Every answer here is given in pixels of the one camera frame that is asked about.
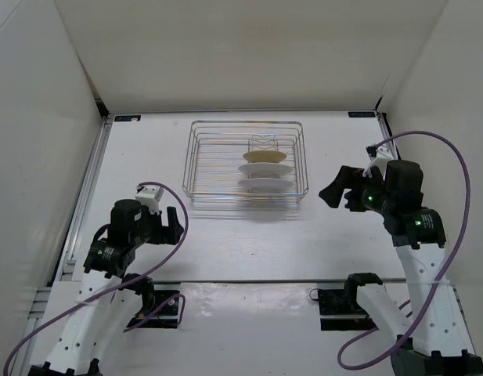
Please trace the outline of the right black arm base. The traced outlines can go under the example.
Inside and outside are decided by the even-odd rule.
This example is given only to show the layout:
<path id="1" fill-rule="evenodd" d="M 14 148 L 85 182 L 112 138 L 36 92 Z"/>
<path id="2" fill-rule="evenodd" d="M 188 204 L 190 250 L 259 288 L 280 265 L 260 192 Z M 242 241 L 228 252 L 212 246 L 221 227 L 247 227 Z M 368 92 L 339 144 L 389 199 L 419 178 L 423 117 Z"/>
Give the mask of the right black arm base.
<path id="1" fill-rule="evenodd" d="M 348 302 L 343 289 L 315 287 L 308 297 L 318 304 L 321 331 L 369 331 L 377 328 L 364 309 Z"/>

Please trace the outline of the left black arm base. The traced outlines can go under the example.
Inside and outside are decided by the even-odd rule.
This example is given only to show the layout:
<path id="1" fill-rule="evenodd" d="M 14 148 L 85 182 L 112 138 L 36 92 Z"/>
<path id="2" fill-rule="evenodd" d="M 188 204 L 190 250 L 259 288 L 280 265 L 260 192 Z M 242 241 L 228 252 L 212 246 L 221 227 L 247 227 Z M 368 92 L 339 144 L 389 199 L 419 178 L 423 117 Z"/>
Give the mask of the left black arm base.
<path id="1" fill-rule="evenodd" d="M 182 323 L 186 297 L 180 290 L 153 289 L 143 308 L 129 321 L 124 332 L 136 329 L 177 329 Z"/>

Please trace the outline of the white patterned plate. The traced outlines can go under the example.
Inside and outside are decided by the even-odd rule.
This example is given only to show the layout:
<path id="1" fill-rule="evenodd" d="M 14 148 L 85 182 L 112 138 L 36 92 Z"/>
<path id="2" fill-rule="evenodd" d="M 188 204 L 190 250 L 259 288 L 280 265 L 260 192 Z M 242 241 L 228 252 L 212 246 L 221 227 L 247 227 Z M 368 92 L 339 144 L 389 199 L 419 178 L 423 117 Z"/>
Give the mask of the white patterned plate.
<path id="1" fill-rule="evenodd" d="M 238 185 L 245 190 L 288 190 L 294 184 L 279 178 L 248 178 L 241 179 Z"/>

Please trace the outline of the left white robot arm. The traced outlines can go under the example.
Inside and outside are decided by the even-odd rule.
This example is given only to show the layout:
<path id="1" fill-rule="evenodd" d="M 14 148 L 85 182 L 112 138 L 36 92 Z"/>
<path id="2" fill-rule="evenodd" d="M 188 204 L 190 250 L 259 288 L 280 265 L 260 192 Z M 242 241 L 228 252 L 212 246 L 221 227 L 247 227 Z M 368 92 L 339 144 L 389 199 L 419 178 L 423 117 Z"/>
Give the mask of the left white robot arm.
<path id="1" fill-rule="evenodd" d="M 188 226 L 174 207 L 159 209 L 154 196 L 139 193 L 117 201 L 110 221 L 92 238 L 74 306 L 50 319 L 43 328 L 66 323 L 43 364 L 30 375 L 100 375 L 101 362 L 114 337 L 130 330 L 135 316 L 158 312 L 154 282 L 148 272 L 129 273 L 143 245 L 171 245 L 178 249 Z"/>

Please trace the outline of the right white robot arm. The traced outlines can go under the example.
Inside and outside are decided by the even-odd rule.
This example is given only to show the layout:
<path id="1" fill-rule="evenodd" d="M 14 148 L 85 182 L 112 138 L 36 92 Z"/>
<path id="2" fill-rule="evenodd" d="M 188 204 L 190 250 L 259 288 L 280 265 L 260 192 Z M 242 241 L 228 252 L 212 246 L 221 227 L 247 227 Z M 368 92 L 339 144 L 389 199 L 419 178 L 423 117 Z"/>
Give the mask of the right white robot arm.
<path id="1" fill-rule="evenodd" d="M 396 375 L 482 375 L 460 326 L 462 315 L 445 278 L 445 231 L 440 215 L 422 205 L 424 174 L 411 161 L 389 161 L 385 170 L 342 166 L 319 192 L 331 208 L 342 199 L 351 212 L 380 214 L 402 263 L 411 306 L 406 317 L 375 273 L 353 273 L 341 291 L 321 291 L 331 309 L 364 312 L 394 342 L 387 356 Z"/>

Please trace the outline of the silver wire dish rack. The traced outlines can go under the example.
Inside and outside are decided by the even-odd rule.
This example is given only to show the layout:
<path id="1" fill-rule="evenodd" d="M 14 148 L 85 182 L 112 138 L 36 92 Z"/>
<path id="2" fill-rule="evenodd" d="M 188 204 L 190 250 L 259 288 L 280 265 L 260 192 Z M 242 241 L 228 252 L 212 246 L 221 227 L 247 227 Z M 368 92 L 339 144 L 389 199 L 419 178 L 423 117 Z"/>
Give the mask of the silver wire dish rack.
<path id="1" fill-rule="evenodd" d="M 279 177 L 294 185 L 288 190 L 245 190 L 238 167 L 252 150 L 278 150 L 287 158 L 280 162 L 293 171 Z M 298 121 L 197 120 L 191 124 L 182 188 L 193 201 L 289 204 L 308 192 L 308 169 L 303 126 Z"/>

